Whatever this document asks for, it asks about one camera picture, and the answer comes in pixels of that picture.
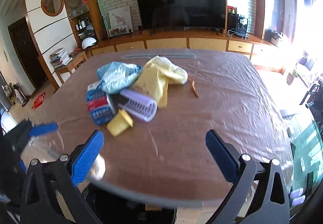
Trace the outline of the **glass top side table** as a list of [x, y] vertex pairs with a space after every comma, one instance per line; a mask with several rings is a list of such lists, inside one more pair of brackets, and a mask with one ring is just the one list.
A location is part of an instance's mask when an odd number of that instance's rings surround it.
[[322, 138], [314, 120], [288, 122], [294, 173], [290, 189], [291, 206], [301, 205], [322, 181]]

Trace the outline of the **light blue plastic bag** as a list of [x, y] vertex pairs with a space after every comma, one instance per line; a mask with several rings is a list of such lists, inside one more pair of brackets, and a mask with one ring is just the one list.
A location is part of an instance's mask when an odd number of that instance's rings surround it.
[[111, 62], [97, 70], [97, 88], [107, 94], [116, 94], [130, 87], [140, 76], [142, 66], [123, 62]]

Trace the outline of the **black round trash bin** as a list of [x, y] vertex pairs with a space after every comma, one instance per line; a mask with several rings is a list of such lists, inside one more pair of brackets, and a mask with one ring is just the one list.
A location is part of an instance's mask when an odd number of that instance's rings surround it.
[[102, 223], [175, 223], [176, 209], [147, 210], [136, 203], [89, 184], [82, 191], [87, 204]]

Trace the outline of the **yellow plastic cup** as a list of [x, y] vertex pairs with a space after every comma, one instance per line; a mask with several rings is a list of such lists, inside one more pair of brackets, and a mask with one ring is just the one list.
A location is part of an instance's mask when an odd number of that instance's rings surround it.
[[107, 130], [113, 137], [117, 137], [134, 125], [133, 119], [124, 110], [119, 109], [115, 117], [107, 124]]

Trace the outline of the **white horse picture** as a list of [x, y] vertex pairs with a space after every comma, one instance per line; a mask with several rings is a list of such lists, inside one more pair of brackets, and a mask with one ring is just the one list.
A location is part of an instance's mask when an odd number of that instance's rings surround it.
[[108, 12], [110, 27], [108, 29], [109, 37], [130, 34], [133, 32], [130, 6], [126, 5]]

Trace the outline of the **small potted plant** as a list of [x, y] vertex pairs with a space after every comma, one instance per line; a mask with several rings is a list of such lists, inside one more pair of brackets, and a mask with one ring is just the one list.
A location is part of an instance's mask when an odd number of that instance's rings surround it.
[[297, 71], [295, 69], [293, 69], [292, 71], [290, 71], [287, 75], [286, 78], [286, 82], [288, 85], [291, 85], [295, 79], [295, 77], [297, 76]]

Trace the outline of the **blue red tissue pack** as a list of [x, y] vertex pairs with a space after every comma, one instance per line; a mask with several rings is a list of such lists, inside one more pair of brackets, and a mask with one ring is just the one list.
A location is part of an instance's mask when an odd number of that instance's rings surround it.
[[88, 112], [97, 126], [109, 123], [115, 116], [113, 101], [106, 92], [99, 89], [99, 85], [99, 81], [90, 84], [86, 95]]

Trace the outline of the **round wooden framed mirror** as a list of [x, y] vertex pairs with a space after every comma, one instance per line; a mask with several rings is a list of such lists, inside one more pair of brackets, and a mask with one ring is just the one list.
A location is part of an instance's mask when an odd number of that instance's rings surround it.
[[64, 0], [41, 0], [41, 8], [43, 12], [51, 17], [61, 13], [64, 7]]

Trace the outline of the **stack of books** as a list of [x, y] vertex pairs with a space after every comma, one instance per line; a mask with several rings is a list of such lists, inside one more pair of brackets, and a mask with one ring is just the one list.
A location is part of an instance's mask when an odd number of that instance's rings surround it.
[[64, 47], [57, 49], [50, 55], [50, 64], [54, 69], [62, 68], [71, 62], [72, 57]]

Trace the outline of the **large black flat television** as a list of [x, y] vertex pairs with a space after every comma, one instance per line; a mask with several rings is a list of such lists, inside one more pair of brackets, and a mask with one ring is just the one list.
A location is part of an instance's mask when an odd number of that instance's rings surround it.
[[143, 29], [225, 29], [226, 0], [137, 0]]

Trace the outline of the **white dome lamp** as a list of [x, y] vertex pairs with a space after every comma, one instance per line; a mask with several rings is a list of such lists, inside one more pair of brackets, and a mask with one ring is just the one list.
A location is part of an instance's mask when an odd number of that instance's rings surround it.
[[97, 43], [97, 40], [93, 37], [88, 37], [88, 38], [85, 38], [83, 41], [82, 41], [82, 49], [85, 50], [87, 49], [88, 47], [92, 47], [94, 46], [95, 44]]

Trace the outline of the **purple white plastic mesh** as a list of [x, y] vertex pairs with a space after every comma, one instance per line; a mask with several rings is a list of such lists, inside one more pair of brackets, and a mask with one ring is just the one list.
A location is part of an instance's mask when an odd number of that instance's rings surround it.
[[158, 106], [154, 99], [129, 89], [122, 89], [120, 95], [127, 101], [118, 106], [144, 122], [150, 122], [156, 115]]

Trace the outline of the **long wooden tv cabinet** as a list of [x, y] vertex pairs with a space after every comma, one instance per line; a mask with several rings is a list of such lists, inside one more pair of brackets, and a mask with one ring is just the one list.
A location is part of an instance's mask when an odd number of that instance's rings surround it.
[[247, 36], [247, 39], [229, 37], [227, 34], [206, 29], [160, 31], [153, 34], [146, 30], [100, 41], [85, 52], [91, 57], [95, 54], [133, 49], [214, 50], [240, 53], [246, 56], [258, 70], [269, 70], [280, 74], [286, 71], [286, 64], [283, 63], [285, 50], [251, 34]]

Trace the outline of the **black coffee machine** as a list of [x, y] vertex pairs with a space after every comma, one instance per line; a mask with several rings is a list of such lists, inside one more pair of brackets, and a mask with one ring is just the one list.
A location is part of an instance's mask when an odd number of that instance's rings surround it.
[[248, 22], [248, 18], [237, 13], [236, 7], [227, 6], [227, 35], [229, 37], [248, 39], [246, 34]]

